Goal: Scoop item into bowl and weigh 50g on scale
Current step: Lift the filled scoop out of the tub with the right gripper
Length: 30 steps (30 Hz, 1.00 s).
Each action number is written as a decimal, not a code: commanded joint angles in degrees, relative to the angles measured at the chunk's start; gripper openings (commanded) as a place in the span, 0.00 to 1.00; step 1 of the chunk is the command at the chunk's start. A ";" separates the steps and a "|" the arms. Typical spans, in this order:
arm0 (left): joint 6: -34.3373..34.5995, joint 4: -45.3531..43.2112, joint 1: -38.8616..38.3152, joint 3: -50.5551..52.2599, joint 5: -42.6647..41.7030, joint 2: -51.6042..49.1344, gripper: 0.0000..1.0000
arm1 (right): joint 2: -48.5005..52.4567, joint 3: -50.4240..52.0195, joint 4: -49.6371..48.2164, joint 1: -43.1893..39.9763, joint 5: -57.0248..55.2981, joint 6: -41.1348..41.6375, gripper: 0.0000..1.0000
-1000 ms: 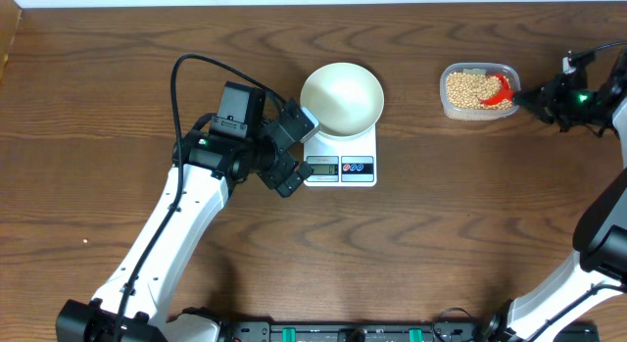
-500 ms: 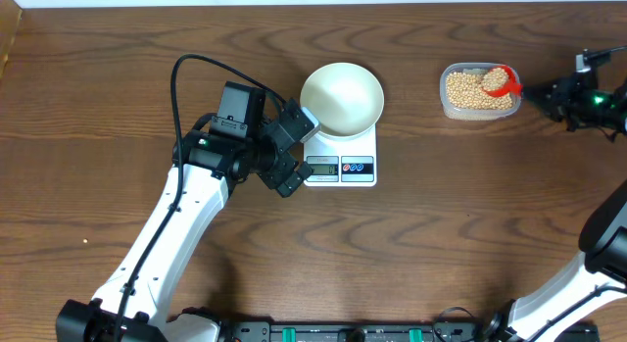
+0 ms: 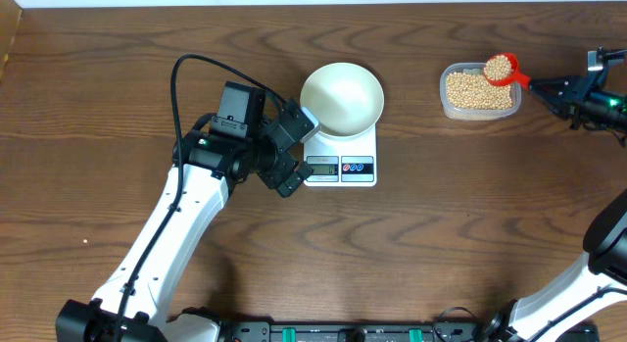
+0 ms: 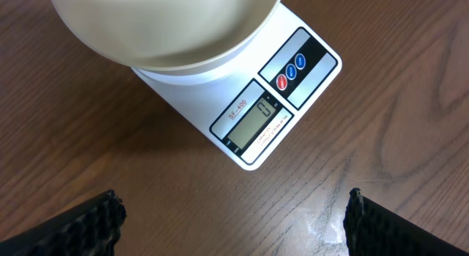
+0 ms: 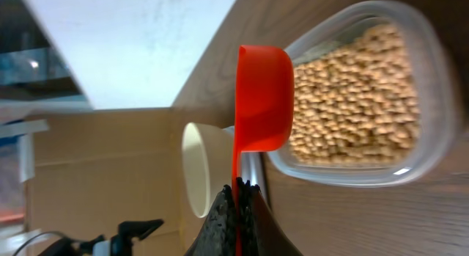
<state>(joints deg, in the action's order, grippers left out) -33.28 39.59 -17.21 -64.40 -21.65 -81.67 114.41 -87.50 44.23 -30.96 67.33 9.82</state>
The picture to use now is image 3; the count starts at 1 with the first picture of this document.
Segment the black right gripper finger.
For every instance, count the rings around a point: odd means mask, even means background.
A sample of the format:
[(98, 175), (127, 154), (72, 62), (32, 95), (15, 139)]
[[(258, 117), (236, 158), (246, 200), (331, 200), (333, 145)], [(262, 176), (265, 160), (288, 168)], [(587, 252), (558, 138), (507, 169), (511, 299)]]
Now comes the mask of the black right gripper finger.
[(561, 120), (568, 120), (570, 118), (570, 104), (565, 102), (558, 94), (548, 92), (540, 87), (529, 87), (531, 95), (537, 97), (542, 101), (549, 111), (560, 118)]
[(529, 82), (529, 91), (555, 91), (560, 92), (575, 83), (577, 75), (567, 75), (553, 78), (532, 79)]

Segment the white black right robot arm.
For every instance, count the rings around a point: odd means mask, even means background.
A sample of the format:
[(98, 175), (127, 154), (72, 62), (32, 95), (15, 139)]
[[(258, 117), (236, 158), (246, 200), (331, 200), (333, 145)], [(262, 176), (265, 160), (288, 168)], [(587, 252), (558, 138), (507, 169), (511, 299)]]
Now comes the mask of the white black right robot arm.
[[(626, 145), (626, 97), (603, 90), (605, 76), (535, 79), (530, 93), (571, 127), (609, 131)], [(583, 252), (540, 291), (514, 300), (484, 327), (477, 341), (556, 341), (594, 313), (626, 299), (626, 193), (592, 221)]]

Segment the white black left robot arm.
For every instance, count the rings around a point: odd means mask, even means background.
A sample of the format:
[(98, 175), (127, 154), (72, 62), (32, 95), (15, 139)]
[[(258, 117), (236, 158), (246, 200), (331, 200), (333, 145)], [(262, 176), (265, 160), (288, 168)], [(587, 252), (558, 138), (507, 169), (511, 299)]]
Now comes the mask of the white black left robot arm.
[(289, 150), (315, 135), (315, 116), (296, 101), (275, 120), (267, 93), (228, 82), (215, 114), (200, 117), (173, 150), (159, 202), (120, 266), (87, 304), (69, 300), (56, 320), (60, 341), (217, 341), (220, 324), (199, 313), (169, 320), (192, 254), (234, 187), (255, 173), (286, 198), (313, 170)]

